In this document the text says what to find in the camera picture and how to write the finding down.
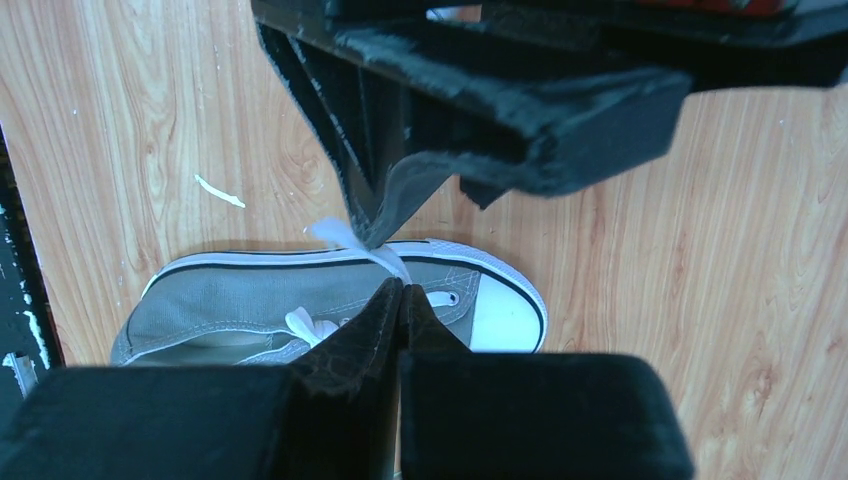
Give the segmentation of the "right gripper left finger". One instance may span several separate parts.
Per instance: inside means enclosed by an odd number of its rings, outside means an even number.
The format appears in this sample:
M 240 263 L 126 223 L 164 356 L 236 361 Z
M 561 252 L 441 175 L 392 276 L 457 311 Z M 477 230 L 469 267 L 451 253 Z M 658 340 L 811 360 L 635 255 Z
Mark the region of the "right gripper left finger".
M 388 479 L 403 297 L 282 366 L 65 368 L 1 433 L 5 479 Z

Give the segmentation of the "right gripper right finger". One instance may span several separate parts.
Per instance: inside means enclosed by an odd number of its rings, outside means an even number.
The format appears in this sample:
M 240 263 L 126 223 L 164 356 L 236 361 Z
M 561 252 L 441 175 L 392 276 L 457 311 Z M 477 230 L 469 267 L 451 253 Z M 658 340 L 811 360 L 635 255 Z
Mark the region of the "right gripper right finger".
M 404 289 L 399 331 L 406 479 L 691 479 L 670 395 L 621 354 L 474 353 Z

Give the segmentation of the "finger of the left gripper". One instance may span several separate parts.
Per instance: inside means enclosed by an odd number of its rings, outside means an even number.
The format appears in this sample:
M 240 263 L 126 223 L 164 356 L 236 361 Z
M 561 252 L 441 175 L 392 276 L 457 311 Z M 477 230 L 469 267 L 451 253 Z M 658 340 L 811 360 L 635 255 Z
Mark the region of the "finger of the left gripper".
M 321 22 L 256 22 L 259 44 L 322 145 L 354 236 L 375 248 L 395 235 L 456 173 L 447 140 L 455 109 L 413 86 L 393 60 L 417 41 L 391 35 L 351 50 Z
M 568 195 L 665 154 L 685 99 L 745 87 L 830 89 L 847 79 L 843 1 L 484 1 L 476 22 L 434 1 L 256 1 L 254 19 L 321 22 L 456 114 L 462 191 Z

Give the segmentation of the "white shoelace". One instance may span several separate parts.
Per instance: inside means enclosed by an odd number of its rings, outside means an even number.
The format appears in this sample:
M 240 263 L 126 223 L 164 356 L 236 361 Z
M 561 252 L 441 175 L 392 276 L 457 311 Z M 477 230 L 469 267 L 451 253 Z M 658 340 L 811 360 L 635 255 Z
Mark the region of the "white shoelace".
M 279 334 L 291 340 L 273 346 L 278 332 L 270 332 L 268 341 L 257 343 L 256 351 L 244 354 L 237 365 L 271 365 L 294 363 L 318 366 L 331 364 L 347 368 L 382 367 L 399 350 L 447 351 L 468 353 L 470 349 L 435 316 L 434 310 L 459 301 L 451 292 L 425 293 L 413 282 L 399 252 L 388 244 L 368 248 L 342 221 L 326 218 L 311 227 L 317 237 L 327 241 L 327 250 L 295 252 L 248 252 L 247 262 L 253 267 L 280 270 L 284 267 L 338 267 L 348 261 L 366 261 L 379 265 L 387 275 L 378 282 L 378 291 L 351 315 L 330 321 L 315 319 L 306 309 L 297 307 L 287 312 Z

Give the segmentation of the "grey canvas sneaker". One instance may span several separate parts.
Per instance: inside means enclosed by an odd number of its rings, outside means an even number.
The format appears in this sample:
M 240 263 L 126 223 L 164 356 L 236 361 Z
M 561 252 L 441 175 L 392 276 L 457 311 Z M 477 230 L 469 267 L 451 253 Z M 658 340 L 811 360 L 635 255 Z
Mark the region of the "grey canvas sneaker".
M 483 250 L 396 241 L 437 318 L 475 352 L 533 353 L 549 317 L 532 283 Z M 284 364 L 358 315 L 390 272 L 354 249 L 207 252 L 148 282 L 119 330 L 117 366 Z

